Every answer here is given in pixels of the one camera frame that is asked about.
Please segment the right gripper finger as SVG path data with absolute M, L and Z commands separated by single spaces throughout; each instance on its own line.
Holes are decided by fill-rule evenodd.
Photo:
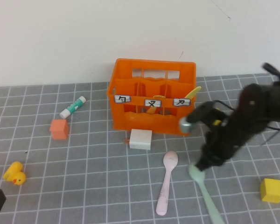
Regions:
M 202 154 L 199 160 L 196 162 L 196 167 L 199 171 L 204 171 L 214 166 L 214 160 L 212 155 Z

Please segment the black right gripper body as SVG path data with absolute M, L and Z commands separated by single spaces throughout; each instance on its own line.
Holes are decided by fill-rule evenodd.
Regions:
M 210 124 L 210 131 L 206 134 L 206 144 L 203 154 L 212 155 L 214 166 L 221 166 L 230 159 L 245 143 L 245 132 L 238 119 L 215 119 Z

